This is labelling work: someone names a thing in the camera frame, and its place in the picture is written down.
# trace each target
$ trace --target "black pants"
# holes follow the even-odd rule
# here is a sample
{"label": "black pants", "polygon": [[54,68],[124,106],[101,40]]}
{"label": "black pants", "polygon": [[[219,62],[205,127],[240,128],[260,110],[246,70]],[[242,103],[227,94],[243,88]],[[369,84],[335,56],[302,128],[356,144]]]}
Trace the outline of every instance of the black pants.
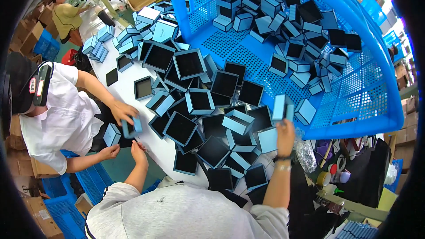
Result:
{"label": "black pants", "polygon": [[126,148],[126,147],[131,147],[132,144],[132,140],[133,139],[127,139],[124,138],[124,134],[122,132],[122,127],[120,127],[114,116],[112,115],[112,112],[110,111],[109,107],[106,106],[106,104],[104,104],[103,102],[96,100],[95,101],[97,106],[100,109],[100,114],[95,114],[94,117],[96,117],[97,119],[101,120],[103,122],[103,125],[100,127],[99,133],[94,136],[93,138],[93,143],[91,145],[91,150],[89,152],[99,152],[102,149],[106,148],[106,143],[103,140],[103,136],[105,134],[105,131],[109,125],[109,123],[115,124],[118,128],[118,130],[121,132],[121,138],[119,141],[119,144],[121,146],[121,148]]}

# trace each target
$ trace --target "perforated basket wall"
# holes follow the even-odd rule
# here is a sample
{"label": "perforated basket wall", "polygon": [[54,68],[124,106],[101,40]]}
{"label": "perforated basket wall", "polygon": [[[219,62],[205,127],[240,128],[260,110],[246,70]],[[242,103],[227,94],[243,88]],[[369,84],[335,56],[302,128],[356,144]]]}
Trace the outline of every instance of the perforated basket wall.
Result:
{"label": "perforated basket wall", "polygon": [[[267,40],[261,44],[248,35],[248,30],[224,32],[213,27],[211,20],[217,16],[215,0],[189,0],[189,12],[181,4],[184,0],[172,2],[185,41],[193,48],[200,48],[203,55],[210,53],[221,66],[225,61],[246,65],[245,79],[265,86],[262,103],[269,105],[270,109],[273,109],[277,94],[289,95],[295,106],[303,98],[313,104],[317,112],[310,125],[304,126],[295,118],[296,126],[305,130],[305,139],[371,135],[372,132],[396,130],[399,125],[388,112],[388,87],[381,70],[382,63],[374,59],[369,46],[364,46],[362,53],[350,54],[341,77],[332,76],[331,93],[312,96],[308,86],[300,89],[289,79],[290,74],[282,78],[268,71],[274,42]],[[332,9],[323,0],[315,2],[321,10]],[[356,33],[344,15],[336,13],[336,16],[341,29]],[[323,52],[331,51],[333,48],[329,45]],[[338,124],[351,118],[354,121]]]}

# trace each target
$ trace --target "person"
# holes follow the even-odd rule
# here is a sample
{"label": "person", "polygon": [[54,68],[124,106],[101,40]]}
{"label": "person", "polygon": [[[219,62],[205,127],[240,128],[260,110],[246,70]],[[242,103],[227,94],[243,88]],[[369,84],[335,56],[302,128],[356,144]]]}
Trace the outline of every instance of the person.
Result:
{"label": "person", "polygon": [[[18,52],[11,52],[6,58],[12,114],[19,115],[29,155],[64,174],[114,159],[120,147],[130,147],[131,140],[124,137],[120,144],[107,147],[103,135],[109,123],[121,125],[121,119],[124,119],[133,125],[129,116],[137,116],[138,111],[115,99],[90,73],[77,70],[75,66],[53,64],[47,104],[34,106],[35,91],[31,92],[30,82],[37,64]],[[78,92],[77,87],[85,88],[100,101],[95,102],[87,93]],[[66,158],[61,149],[80,157]],[[88,151],[97,153],[86,156]]]}
{"label": "person", "polygon": [[388,48],[388,53],[390,54],[391,62],[394,62],[394,56],[398,55],[398,48],[392,45],[391,48]]}
{"label": "person", "polygon": [[263,204],[250,212],[217,191],[165,177],[158,188],[140,195],[148,169],[146,148],[133,141],[135,167],[124,183],[106,189],[87,215],[88,238],[289,238],[290,168],[295,130],[277,125],[278,161]]}
{"label": "person", "polygon": [[70,41],[79,47],[83,45],[78,29],[82,24],[82,19],[79,15],[89,8],[91,6],[76,8],[71,4],[65,3],[65,0],[53,0],[53,22],[63,44]]}

